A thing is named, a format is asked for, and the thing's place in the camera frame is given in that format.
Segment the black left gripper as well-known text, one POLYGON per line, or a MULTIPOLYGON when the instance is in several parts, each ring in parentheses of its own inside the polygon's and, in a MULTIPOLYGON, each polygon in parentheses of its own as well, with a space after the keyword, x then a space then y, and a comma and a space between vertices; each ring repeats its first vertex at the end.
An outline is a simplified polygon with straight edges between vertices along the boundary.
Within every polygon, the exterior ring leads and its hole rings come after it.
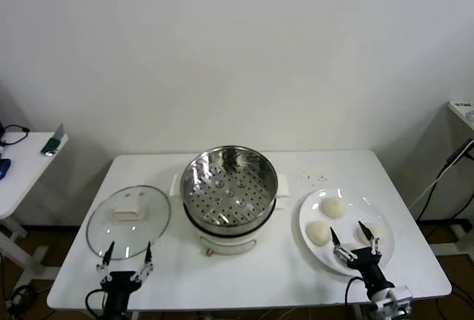
POLYGON ((151 242, 147 244, 144 263, 135 273, 133 271, 109 272, 109 264, 114 249, 114 241, 105 252, 101 264, 96 269, 101 276, 101 288, 106 294, 106 301, 100 319, 127 319, 126 312, 130 295, 140 289, 142 282, 153 271, 151 242))

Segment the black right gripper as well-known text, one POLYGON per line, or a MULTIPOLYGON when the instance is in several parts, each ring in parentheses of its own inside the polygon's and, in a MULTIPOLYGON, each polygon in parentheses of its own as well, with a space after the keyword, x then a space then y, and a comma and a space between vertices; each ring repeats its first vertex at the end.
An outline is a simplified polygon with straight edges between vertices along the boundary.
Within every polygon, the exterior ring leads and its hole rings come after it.
POLYGON ((368 247, 353 251, 348 250, 342 245, 334 229, 330 227, 333 253, 338 259, 347 263, 350 269, 360 272, 368 293, 377 293, 387 288, 394 288, 395 285, 386 280, 378 266, 381 259, 381 226, 371 223, 364 224, 361 221, 358 224, 358 237, 368 247))

